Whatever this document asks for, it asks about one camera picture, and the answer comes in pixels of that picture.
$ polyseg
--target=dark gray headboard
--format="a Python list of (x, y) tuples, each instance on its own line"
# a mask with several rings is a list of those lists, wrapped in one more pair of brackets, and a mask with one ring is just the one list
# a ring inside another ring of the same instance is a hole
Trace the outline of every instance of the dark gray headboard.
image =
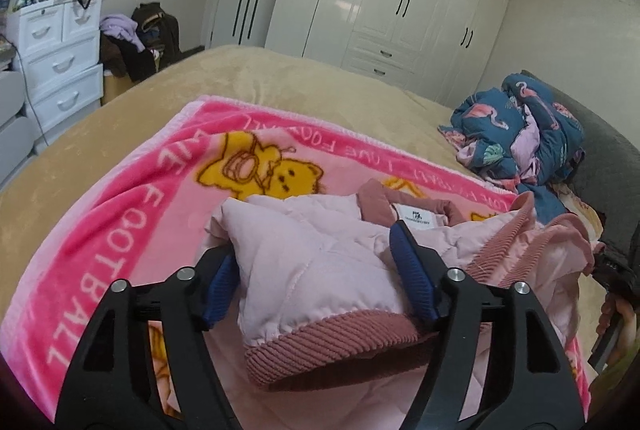
[(640, 220), (640, 152), (595, 112), (546, 85), (553, 91), (556, 102), (568, 108), (584, 128), (582, 146), (586, 157), (575, 174), (574, 191), (607, 216), (603, 241), (627, 254)]

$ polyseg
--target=drawer pull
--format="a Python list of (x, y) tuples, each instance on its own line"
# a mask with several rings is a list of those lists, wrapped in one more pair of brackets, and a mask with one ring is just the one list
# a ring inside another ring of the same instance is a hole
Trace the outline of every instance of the drawer pull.
[(78, 100), (78, 96), (80, 96), (80, 93), (76, 90), (71, 95), (70, 98), (67, 98), (66, 100), (60, 100), (58, 102), (58, 108), (63, 112), (68, 111), (70, 108), (73, 108), (73, 106), (76, 104), (76, 101)]
[(75, 59), (76, 59), (76, 57), (72, 56), (71, 58), (68, 58), (64, 62), (57, 62), (57, 63), (53, 64), (52, 65), (53, 70), (56, 71), (59, 74), (60, 73), (66, 73), (71, 68), (71, 65), (74, 63)]
[(51, 31), (50, 25), (43, 27), (42, 29), (38, 29), (37, 31), (32, 31), (31, 35), (36, 39), (40, 39), (43, 38), (43, 36), (46, 35), (49, 31)]
[(91, 15), (88, 15), (88, 14), (87, 14), (87, 15), (79, 16), (78, 18), (76, 18), (76, 23), (77, 23), (78, 25), (84, 25), (84, 24), (86, 24), (87, 22), (89, 22), (89, 19), (90, 19), (90, 18), (91, 18)]

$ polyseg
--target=cartoon bear print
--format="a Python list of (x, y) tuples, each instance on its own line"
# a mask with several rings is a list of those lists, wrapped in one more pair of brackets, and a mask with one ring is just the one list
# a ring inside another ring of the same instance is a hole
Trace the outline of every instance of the cartoon bear print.
[(251, 195), (286, 199), (318, 193), (322, 169), (313, 163), (283, 158), (287, 152), (295, 149), (263, 146), (251, 132), (231, 132), (225, 134), (220, 158), (200, 170), (197, 181), (229, 190), (241, 201)]

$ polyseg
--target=metal screw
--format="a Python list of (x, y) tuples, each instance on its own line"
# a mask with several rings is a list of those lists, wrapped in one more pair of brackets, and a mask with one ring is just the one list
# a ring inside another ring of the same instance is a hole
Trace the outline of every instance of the metal screw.
[(447, 276), (453, 280), (453, 282), (462, 282), (465, 279), (465, 272), (457, 267), (452, 267), (447, 271)]
[(531, 292), (531, 288), (526, 282), (516, 282), (513, 287), (516, 293), (520, 293), (521, 295), (528, 295)]
[(188, 282), (194, 276), (196, 276), (196, 270), (193, 267), (183, 267), (177, 273), (178, 280), (183, 280), (184, 282)]
[(127, 288), (126, 280), (116, 280), (113, 284), (111, 284), (111, 290), (114, 293), (122, 293)]

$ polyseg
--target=beige bedspread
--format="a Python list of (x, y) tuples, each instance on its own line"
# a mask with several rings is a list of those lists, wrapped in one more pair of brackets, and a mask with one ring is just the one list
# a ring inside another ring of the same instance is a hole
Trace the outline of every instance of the beige bedspread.
[[(466, 172), (437, 132), (451, 111), (382, 82), (257, 48), (223, 47), (170, 67), (73, 127), (0, 195), (0, 320), (31, 255), (100, 177), (203, 94), (321, 118)], [(585, 288), (592, 289), (592, 281)], [(593, 340), (602, 293), (582, 307)]]

